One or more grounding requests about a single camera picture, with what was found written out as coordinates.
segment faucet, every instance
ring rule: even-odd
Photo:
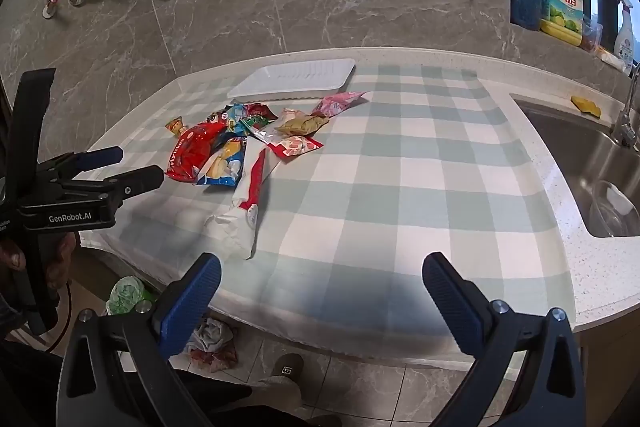
[[[631,103],[636,93],[636,86],[638,85],[638,73],[640,73],[640,64],[636,66],[634,74],[631,77],[631,86],[629,87],[629,94],[626,96],[625,108],[620,111],[618,119],[611,131],[611,139],[622,147],[633,148],[638,138],[638,133],[631,127],[631,118],[629,116]]]

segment human hand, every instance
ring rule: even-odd
[[[72,232],[58,243],[56,258],[46,267],[45,277],[47,285],[52,289],[62,288],[68,279],[71,253],[76,248],[76,236]],[[24,270],[26,262],[24,254],[11,239],[0,240],[0,264],[11,270]]]

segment white speckled countertop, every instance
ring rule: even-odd
[[[120,120],[93,148],[121,143],[132,130],[191,82],[205,79],[214,82],[217,78],[250,74],[270,64],[322,58],[354,58],[357,64],[367,65],[421,64],[477,71],[478,78],[494,97],[529,153],[558,220],[574,286],[574,330],[610,321],[640,305],[640,237],[597,238],[587,232],[556,162],[514,97],[579,114],[570,97],[583,96],[600,106],[600,122],[603,124],[611,124],[615,120],[622,104],[557,74],[498,58],[414,48],[337,48],[272,55],[177,78]]]

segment green and white plaid cloth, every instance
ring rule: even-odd
[[[228,102],[242,78],[194,82],[121,144],[123,161],[94,173],[158,164],[187,126]],[[320,150],[280,163],[265,181],[252,259],[229,258],[212,306],[264,330],[358,356],[424,359],[455,350],[422,284],[441,251],[489,299],[521,312],[560,306],[574,319],[562,240],[529,156],[475,72],[357,66],[346,86],[367,102],[332,118]],[[318,100],[269,103],[311,110]],[[163,282],[203,251],[205,222],[232,189],[181,184],[126,201],[112,229],[86,232]]]

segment blue textured pad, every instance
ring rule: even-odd
[[[473,357],[481,355],[484,349],[482,319],[465,298],[463,289],[433,254],[428,255],[422,264],[422,281],[460,351]]]
[[[107,147],[97,151],[86,152],[76,159],[76,168],[79,171],[92,171],[114,163],[120,163],[124,154],[120,147]]]
[[[220,260],[215,255],[210,255],[160,324],[158,349],[165,359],[182,352],[191,332],[207,310],[221,279]]]

